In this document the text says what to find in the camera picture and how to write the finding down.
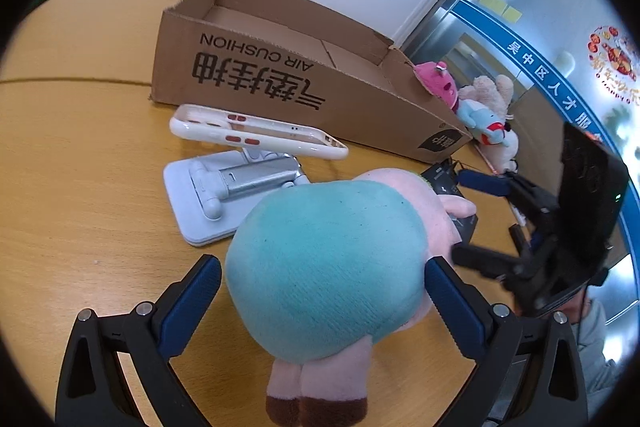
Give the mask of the small black box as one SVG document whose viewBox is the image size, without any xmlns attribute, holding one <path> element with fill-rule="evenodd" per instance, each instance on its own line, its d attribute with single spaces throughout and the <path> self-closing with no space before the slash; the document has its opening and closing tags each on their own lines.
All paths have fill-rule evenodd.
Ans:
<svg viewBox="0 0 640 427">
<path fill-rule="evenodd" d="M 421 176 L 431 185 L 437 195 L 456 195 L 462 197 L 463 194 L 459 190 L 457 182 L 457 165 L 457 161 L 447 158 L 438 164 L 428 167 L 421 173 Z M 453 213 L 449 213 L 449 218 L 457 229 L 461 237 L 461 242 L 463 244 L 469 244 L 477 226 L 477 215 L 459 218 Z"/>
</svg>

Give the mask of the pig plush teal body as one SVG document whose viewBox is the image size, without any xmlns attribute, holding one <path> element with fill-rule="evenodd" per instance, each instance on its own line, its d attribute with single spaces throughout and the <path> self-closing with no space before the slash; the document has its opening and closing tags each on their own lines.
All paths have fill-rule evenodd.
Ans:
<svg viewBox="0 0 640 427">
<path fill-rule="evenodd" d="M 232 303 L 273 358 L 266 411 L 279 426 L 352 426 L 368 411 L 374 346 L 431 309 L 424 269 L 461 242 L 475 205 L 420 174 L 374 169 L 266 196 L 224 260 Z"/>
</svg>

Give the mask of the light blue plush toy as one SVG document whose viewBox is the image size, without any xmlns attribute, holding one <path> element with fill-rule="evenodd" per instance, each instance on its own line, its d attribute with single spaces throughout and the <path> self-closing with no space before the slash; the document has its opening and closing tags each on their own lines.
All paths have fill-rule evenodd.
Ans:
<svg viewBox="0 0 640 427">
<path fill-rule="evenodd" d="M 457 117 L 465 124 L 472 137 L 483 145 L 506 144 L 506 120 L 485 104 L 474 100 L 460 100 Z"/>
</svg>

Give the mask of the person's light grey sleeve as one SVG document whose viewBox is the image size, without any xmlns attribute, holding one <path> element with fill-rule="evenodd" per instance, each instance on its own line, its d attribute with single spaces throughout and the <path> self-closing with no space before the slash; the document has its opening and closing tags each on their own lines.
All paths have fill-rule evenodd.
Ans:
<svg viewBox="0 0 640 427">
<path fill-rule="evenodd" d="M 587 394 L 588 418 L 593 418 L 608 399 L 620 379 L 622 369 L 604 356 L 606 334 L 605 311 L 597 299 L 588 296 L 582 289 L 562 307 L 559 307 L 570 321 L 576 338 L 576 345 Z"/>
</svg>

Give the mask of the beige teddy plush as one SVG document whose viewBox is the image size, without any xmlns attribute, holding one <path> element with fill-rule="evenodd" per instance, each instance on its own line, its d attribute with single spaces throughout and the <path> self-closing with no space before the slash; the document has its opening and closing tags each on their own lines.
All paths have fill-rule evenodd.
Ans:
<svg viewBox="0 0 640 427">
<path fill-rule="evenodd" d="M 480 76 L 473 80 L 469 86 L 459 91 L 460 100 L 474 100 L 485 104 L 506 123 L 506 144 L 483 145 L 474 138 L 477 148 L 483 155 L 487 164 L 495 173 L 503 174 L 506 171 L 518 171 L 516 154 L 518 153 L 518 135 L 512 129 L 509 114 L 509 105 L 514 93 L 513 81 L 505 75 L 498 75 L 495 80 L 487 76 Z"/>
</svg>

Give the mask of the pink plush toy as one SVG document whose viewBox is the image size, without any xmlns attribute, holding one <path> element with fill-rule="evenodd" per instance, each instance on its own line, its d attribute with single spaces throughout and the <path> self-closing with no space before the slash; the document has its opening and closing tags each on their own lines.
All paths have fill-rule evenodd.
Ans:
<svg viewBox="0 0 640 427">
<path fill-rule="evenodd" d="M 445 62 L 426 62 L 413 66 L 413 74 L 431 95 L 443 101 L 453 112 L 457 110 L 459 93 Z"/>
</svg>

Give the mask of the white folding phone stand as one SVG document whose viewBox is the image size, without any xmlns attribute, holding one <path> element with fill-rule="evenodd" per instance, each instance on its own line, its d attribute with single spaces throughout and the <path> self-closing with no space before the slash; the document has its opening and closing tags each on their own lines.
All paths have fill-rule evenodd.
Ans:
<svg viewBox="0 0 640 427">
<path fill-rule="evenodd" d="M 297 158 L 247 148 L 171 162 L 163 177 L 178 229 L 195 247 L 232 236 L 267 195 L 309 182 Z"/>
</svg>

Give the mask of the white phone case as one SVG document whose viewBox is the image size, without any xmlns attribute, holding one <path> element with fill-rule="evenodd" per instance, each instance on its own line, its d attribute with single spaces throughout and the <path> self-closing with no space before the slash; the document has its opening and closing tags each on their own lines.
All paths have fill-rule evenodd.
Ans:
<svg viewBox="0 0 640 427">
<path fill-rule="evenodd" d="M 169 130 L 183 140 L 247 150 L 327 160 L 345 159 L 349 154 L 345 144 L 314 127 L 194 104 L 176 109 Z"/>
</svg>

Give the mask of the cardboard box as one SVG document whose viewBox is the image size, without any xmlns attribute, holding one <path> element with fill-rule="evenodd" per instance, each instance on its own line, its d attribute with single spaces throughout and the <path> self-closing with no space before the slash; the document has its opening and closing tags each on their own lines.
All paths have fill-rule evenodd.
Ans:
<svg viewBox="0 0 640 427">
<path fill-rule="evenodd" d="M 310 0 L 180 0 L 164 9 L 151 98 L 306 124 L 423 162 L 471 140 L 392 40 Z"/>
</svg>

